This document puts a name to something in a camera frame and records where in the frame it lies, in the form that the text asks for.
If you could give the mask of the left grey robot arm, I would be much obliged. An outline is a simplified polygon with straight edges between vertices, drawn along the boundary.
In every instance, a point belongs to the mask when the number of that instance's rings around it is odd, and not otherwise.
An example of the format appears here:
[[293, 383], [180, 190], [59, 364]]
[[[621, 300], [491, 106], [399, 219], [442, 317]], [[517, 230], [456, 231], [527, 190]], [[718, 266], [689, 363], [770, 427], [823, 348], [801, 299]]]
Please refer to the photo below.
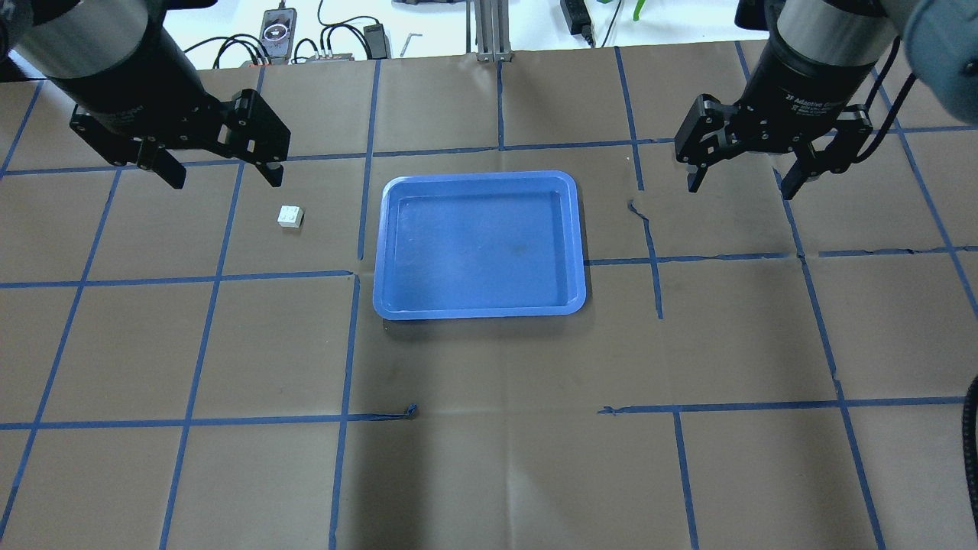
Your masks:
[[154, 172], [172, 188], [175, 150], [256, 167], [279, 188], [290, 129], [255, 89], [223, 102], [164, 28], [167, 1], [4, 1], [2, 56], [24, 57], [76, 107], [70, 128], [112, 166]]

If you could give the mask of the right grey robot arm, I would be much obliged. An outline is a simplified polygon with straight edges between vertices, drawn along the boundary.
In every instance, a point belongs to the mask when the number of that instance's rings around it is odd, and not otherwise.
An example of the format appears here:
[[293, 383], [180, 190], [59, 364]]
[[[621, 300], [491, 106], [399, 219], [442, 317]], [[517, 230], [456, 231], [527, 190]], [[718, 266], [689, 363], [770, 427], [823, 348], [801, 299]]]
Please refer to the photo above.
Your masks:
[[[745, 153], [793, 154], [780, 192], [789, 201], [825, 172], [862, 163], [894, 125], [915, 83], [944, 110], [976, 122], [974, 1], [741, 1], [736, 25], [768, 31], [736, 103], [695, 98], [674, 138], [695, 193], [707, 170]], [[909, 77], [880, 128], [853, 95], [885, 51], [904, 53]]]

